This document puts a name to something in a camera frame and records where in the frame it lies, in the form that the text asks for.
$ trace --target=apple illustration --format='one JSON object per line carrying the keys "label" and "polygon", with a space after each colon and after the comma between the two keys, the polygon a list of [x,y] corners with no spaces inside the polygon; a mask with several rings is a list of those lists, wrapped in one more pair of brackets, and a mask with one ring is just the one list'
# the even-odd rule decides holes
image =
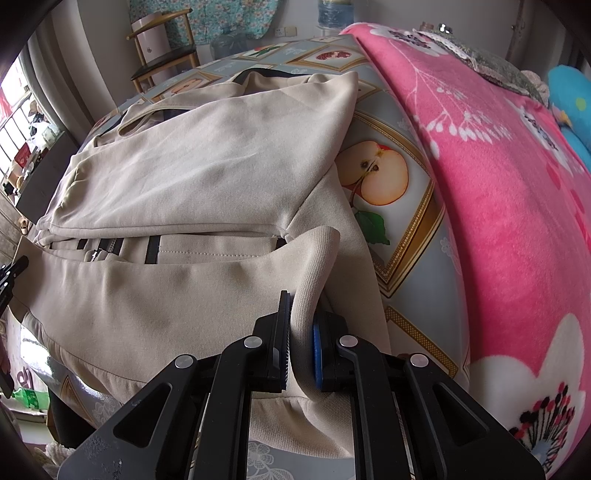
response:
{"label": "apple illustration", "polygon": [[408,167],[402,155],[368,140],[343,150],[335,159],[339,181],[370,205],[388,205],[408,187]]}

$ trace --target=beige hoodie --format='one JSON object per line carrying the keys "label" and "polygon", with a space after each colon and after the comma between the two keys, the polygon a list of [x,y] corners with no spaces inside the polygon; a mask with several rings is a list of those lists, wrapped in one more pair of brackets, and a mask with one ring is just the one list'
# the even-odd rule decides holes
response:
{"label": "beige hoodie", "polygon": [[[355,72],[251,73],[130,111],[116,133],[72,157],[37,239],[125,238],[128,254],[90,261],[90,252],[23,239],[17,256],[30,266],[12,312],[89,386],[126,401],[175,356],[214,355],[250,333],[288,290],[287,392],[255,397],[251,437],[352,455],[348,399],[314,386],[311,322],[324,290],[352,333],[389,352],[369,250],[333,163],[357,88]],[[158,123],[163,108],[188,111]],[[154,235],[159,262],[145,265],[132,251]],[[287,245],[273,251],[273,236]]]}

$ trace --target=window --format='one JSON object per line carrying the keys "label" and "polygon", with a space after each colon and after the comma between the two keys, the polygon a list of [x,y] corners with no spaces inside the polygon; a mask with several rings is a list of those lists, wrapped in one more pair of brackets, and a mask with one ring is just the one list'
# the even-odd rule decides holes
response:
{"label": "window", "polygon": [[30,137],[33,97],[18,59],[0,85],[0,171],[8,175],[12,160]]}

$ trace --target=floral curtain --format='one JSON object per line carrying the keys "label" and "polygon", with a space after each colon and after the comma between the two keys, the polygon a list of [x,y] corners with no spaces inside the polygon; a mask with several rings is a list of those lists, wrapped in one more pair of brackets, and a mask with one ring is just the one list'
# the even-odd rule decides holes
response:
{"label": "floral curtain", "polygon": [[[154,12],[175,12],[192,8],[189,21],[196,44],[207,44],[224,27],[241,30],[248,38],[261,38],[269,29],[280,0],[131,0],[131,22]],[[172,48],[188,43],[182,18],[166,23]]]}

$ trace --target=pink blanket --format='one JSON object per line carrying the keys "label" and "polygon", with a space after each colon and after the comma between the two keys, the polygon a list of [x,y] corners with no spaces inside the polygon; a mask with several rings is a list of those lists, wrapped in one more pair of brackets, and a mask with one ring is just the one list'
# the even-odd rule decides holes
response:
{"label": "pink blanket", "polygon": [[470,393],[550,476],[591,423],[591,176],[538,102],[422,35],[353,34],[430,151],[469,309]]}

